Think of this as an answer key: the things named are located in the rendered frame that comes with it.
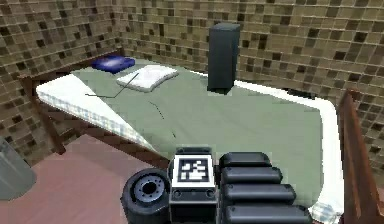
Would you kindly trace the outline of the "blue pillow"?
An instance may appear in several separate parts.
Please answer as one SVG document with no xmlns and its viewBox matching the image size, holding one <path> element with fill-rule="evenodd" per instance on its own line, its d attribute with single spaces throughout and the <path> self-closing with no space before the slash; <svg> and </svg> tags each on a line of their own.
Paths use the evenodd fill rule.
<svg viewBox="0 0 384 224">
<path fill-rule="evenodd" d="M 135 65 L 135 60 L 123 56 L 110 55 L 97 59 L 91 63 L 91 67 L 111 74 L 119 73 Z"/>
</svg>

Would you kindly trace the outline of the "bed with green blanket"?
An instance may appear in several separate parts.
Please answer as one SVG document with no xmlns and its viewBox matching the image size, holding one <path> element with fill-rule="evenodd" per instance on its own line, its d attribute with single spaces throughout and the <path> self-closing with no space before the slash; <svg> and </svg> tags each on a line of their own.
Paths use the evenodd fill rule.
<svg viewBox="0 0 384 224">
<path fill-rule="evenodd" d="M 220 94 L 207 90 L 207 75 L 183 67 L 143 59 L 116 74 L 91 67 L 110 55 L 119 56 L 21 77 L 46 128 L 63 121 L 145 162 L 145 169 L 167 169 L 182 147 L 209 147 L 215 163 L 228 152 L 262 152 L 312 224 L 384 224 L 350 94 L 333 104 L 241 81 Z M 151 92 L 116 82 L 146 65 L 178 75 Z"/>
</svg>

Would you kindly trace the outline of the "dark grey tall box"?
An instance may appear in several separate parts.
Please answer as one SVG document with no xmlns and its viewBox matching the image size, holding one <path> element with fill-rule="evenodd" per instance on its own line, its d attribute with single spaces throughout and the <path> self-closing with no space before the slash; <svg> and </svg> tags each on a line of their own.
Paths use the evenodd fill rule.
<svg viewBox="0 0 384 224">
<path fill-rule="evenodd" d="M 234 86 L 240 25 L 218 23 L 209 29 L 207 90 L 227 94 Z"/>
</svg>

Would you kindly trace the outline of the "white pillow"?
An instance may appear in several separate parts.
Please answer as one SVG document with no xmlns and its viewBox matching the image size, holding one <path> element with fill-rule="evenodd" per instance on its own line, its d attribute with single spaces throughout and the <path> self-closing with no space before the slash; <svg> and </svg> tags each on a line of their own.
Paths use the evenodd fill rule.
<svg viewBox="0 0 384 224">
<path fill-rule="evenodd" d="M 146 65 L 119 77 L 116 82 L 136 91 L 151 92 L 162 82 L 178 75 L 176 69 L 162 65 Z"/>
</svg>

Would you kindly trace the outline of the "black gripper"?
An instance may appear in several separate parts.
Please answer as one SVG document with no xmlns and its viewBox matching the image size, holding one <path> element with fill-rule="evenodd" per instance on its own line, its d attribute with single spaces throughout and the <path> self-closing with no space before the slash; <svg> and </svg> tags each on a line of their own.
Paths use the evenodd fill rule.
<svg viewBox="0 0 384 224">
<path fill-rule="evenodd" d="M 128 224 L 169 224 L 169 193 L 164 170 L 147 168 L 131 176 L 120 198 Z"/>
</svg>

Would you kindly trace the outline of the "grey bin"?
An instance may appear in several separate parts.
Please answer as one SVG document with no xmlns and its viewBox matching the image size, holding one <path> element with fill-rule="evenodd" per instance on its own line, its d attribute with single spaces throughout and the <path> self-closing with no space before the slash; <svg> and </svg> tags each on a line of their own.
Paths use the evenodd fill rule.
<svg viewBox="0 0 384 224">
<path fill-rule="evenodd" d="M 0 200 L 11 201 L 23 196 L 36 183 L 29 164 L 0 136 Z"/>
</svg>

